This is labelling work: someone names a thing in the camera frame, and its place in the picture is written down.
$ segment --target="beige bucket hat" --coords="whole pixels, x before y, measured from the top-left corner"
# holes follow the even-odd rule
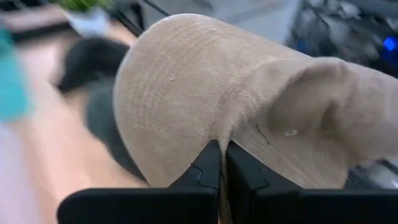
[[[398,81],[383,73],[181,14],[127,53],[114,109],[150,186],[170,185],[217,139],[303,188],[334,189],[354,164],[396,154],[396,96]]]

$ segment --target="teal object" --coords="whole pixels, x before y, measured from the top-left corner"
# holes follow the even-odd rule
[[[29,110],[29,96],[11,36],[0,30],[0,121],[14,121]]]

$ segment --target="desk surface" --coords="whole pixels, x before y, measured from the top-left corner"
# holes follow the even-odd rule
[[[136,39],[117,22],[112,25],[109,37],[129,44]],[[24,145],[33,188],[40,198],[46,224],[56,223],[58,204],[77,190],[144,186],[120,168],[84,127],[81,115],[84,90],[63,98],[53,87],[62,71],[62,55],[78,38],[74,32],[67,31],[17,46],[34,111],[10,126]]]

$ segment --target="fabric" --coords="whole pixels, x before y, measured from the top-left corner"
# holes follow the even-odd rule
[[[112,104],[113,86],[114,79],[101,80],[90,85],[85,114],[86,127],[105,144],[112,158],[121,167],[145,182],[145,177],[130,157],[116,126]]]
[[[0,30],[0,121],[15,121],[30,109],[24,74],[11,36]]]
[[[152,187],[170,185],[217,139],[223,153],[233,140],[303,188],[340,189],[350,167],[397,154],[396,95],[383,73],[180,14],[127,53],[114,109]]]

